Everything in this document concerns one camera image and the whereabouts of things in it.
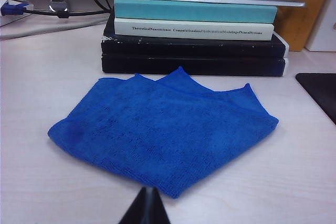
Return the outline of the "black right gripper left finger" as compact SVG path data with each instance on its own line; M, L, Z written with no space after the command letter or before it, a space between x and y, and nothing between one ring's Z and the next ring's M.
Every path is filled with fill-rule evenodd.
M147 192L147 187L141 188L134 201L131 203L130 207L119 221L119 224L143 223L143 218L145 217Z

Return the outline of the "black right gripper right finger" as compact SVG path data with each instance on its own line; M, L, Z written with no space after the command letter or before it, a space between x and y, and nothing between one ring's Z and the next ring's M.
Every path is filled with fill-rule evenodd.
M155 224L171 223L165 210L160 193L156 188L153 188L152 190L151 223Z

